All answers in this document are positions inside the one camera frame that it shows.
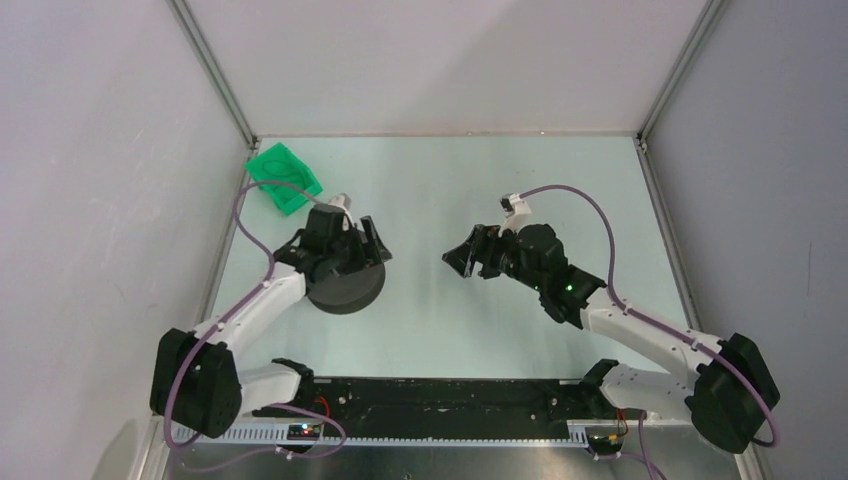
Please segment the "dark grey cable spool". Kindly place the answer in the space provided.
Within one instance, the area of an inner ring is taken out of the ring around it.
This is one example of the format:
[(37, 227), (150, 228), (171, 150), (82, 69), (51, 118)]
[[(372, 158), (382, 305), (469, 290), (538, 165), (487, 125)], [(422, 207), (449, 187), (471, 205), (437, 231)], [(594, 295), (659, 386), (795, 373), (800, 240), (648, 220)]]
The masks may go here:
[(306, 298), (325, 313), (348, 315), (373, 303), (380, 295), (385, 280), (385, 266), (377, 265), (349, 275), (325, 279), (316, 284)]

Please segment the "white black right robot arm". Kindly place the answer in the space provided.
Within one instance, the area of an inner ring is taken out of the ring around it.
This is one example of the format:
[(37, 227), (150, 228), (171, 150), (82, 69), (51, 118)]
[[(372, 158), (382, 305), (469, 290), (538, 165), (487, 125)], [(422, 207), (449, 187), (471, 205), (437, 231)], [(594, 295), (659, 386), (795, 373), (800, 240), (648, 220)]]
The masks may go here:
[(662, 373), (614, 364), (581, 392), (585, 411), (606, 418), (618, 408), (688, 420), (713, 446), (732, 454), (758, 444), (757, 434), (780, 393), (757, 344), (649, 321), (602, 279), (569, 262), (545, 224), (501, 232), (478, 224), (443, 261), (458, 275), (505, 275), (534, 290), (559, 324), (612, 339), (663, 368)]

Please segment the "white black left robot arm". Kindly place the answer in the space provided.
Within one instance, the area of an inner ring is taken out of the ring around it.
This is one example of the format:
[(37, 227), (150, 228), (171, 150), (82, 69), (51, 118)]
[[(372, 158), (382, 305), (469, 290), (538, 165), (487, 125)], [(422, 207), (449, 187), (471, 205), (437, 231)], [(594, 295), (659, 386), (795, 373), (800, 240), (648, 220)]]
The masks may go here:
[(392, 254), (369, 216), (354, 220), (344, 205), (318, 203), (304, 227), (277, 250), (264, 247), (261, 280), (224, 314), (160, 339), (149, 405), (197, 435), (217, 438), (240, 416), (278, 403), (304, 416), (316, 403), (311, 370), (275, 359), (255, 368), (243, 357), (287, 309), (308, 300), (332, 315), (372, 304)]

